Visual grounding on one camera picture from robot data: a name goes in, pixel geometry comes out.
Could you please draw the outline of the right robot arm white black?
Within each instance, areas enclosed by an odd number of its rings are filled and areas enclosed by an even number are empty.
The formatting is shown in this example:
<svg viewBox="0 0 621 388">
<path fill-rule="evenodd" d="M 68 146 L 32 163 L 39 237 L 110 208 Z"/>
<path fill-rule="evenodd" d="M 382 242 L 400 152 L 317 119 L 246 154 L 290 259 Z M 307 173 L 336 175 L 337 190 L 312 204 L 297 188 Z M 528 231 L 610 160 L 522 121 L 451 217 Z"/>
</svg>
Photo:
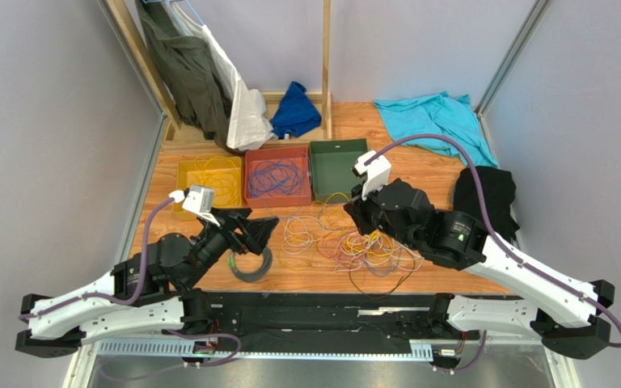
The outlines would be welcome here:
<svg viewBox="0 0 621 388">
<path fill-rule="evenodd" d="M 611 283 L 565 276 L 487 232 L 471 215 L 436 209 L 425 192 L 401 179 L 368 193 L 363 188 L 352 188 L 344 205 L 361 234 L 380 231 L 439 267 L 483 277 L 515 294 L 512 300 L 437 294 L 427 322 L 438 335 L 524 335 L 578 360 L 608 347 L 611 324 L 599 309 L 613 302 Z"/>
</svg>

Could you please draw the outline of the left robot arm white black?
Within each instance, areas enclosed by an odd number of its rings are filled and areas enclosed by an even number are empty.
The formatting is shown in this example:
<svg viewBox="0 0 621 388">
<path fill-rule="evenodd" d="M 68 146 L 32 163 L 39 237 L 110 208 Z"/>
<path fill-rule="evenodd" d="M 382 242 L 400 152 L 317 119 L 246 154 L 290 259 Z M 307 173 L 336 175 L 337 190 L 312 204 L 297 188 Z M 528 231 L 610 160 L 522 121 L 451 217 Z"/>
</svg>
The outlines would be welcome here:
<svg viewBox="0 0 621 388">
<path fill-rule="evenodd" d="M 250 209 L 211 214 L 198 235 L 165 234 L 75 291 L 23 297 L 20 316 L 27 329 L 16 336 L 15 350 L 56 358 L 119 335 L 211 333 L 216 319 L 197 283 L 227 252 L 262 255 L 279 223 L 278 217 L 252 219 Z"/>
</svg>

